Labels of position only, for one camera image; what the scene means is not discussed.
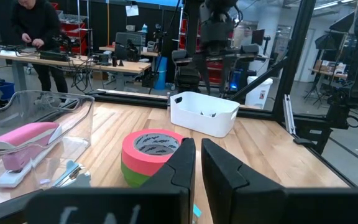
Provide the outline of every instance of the green tape roll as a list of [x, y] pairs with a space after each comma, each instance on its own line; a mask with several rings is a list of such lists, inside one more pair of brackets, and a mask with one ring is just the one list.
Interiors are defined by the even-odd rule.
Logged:
[[122, 160], [121, 172], [122, 174], [124, 174], [125, 181], [131, 187], [140, 187], [144, 182], [146, 182], [146, 180], [150, 178], [149, 176], [139, 174], [134, 172], [133, 170], [130, 170]]

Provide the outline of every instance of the black jacket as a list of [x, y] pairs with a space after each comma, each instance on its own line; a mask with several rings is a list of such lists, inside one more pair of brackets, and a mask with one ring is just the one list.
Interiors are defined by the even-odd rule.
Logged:
[[51, 50], [58, 47], [52, 37], [60, 33], [60, 21], [56, 10], [46, 0], [36, 0], [35, 6], [28, 10], [17, 1], [13, 6], [11, 18], [12, 26], [20, 39], [26, 33], [32, 40], [42, 39], [45, 45], [42, 50]]

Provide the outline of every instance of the ceiling light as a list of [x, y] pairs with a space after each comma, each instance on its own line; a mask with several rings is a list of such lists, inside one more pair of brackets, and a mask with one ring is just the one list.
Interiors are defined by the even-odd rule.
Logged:
[[336, 5], [338, 5], [338, 2], [331, 2], [331, 3], [327, 3], [327, 4], [317, 6], [317, 7], [315, 7], [315, 10], [325, 9], [327, 7], [332, 7], [332, 6], [336, 6]]

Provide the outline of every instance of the pink tape roll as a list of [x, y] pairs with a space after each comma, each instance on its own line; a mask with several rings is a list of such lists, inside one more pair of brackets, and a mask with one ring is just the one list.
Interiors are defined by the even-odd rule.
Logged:
[[178, 149], [183, 136], [162, 129], [129, 134], [122, 142], [122, 161], [136, 173], [152, 176]]

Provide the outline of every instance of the clear plastic bin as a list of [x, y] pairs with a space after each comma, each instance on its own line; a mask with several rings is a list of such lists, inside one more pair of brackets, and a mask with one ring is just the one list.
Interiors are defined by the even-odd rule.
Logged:
[[31, 157], [30, 169], [17, 186], [1, 187], [0, 180], [0, 203], [37, 189], [71, 184], [73, 172], [76, 175], [80, 173], [79, 167], [72, 170], [70, 176], [63, 174], [68, 165], [72, 165], [91, 144], [93, 103], [94, 98], [89, 96], [44, 91], [20, 91], [13, 95], [9, 104], [0, 109], [0, 136], [35, 122], [58, 123], [62, 132], [46, 146], [28, 143], [14, 149], [0, 150], [0, 177], [7, 172], [23, 172], [26, 168], [7, 171], [3, 156], [34, 147], [41, 148], [42, 152], [38, 155], [44, 152], [42, 159]]

